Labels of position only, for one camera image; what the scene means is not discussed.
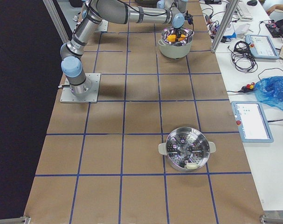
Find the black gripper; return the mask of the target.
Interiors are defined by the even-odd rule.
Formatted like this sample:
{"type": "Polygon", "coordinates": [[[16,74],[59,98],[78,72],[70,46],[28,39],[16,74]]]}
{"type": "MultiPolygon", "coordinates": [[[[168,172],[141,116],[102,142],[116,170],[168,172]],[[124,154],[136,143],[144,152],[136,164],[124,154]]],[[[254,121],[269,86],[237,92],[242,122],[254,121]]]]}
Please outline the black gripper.
{"type": "Polygon", "coordinates": [[[181,37],[181,29],[175,28],[174,29],[175,39],[179,39],[181,37]]]}

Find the robot arm base plate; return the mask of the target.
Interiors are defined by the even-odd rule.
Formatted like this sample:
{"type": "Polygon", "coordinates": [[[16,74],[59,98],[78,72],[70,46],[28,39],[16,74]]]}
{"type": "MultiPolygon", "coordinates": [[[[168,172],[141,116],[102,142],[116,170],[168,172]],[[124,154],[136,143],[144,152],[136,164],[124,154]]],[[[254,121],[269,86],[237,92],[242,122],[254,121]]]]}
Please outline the robot arm base plate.
{"type": "Polygon", "coordinates": [[[66,78],[62,87],[61,103],[97,103],[101,73],[86,73],[83,84],[71,85],[66,78]]]}

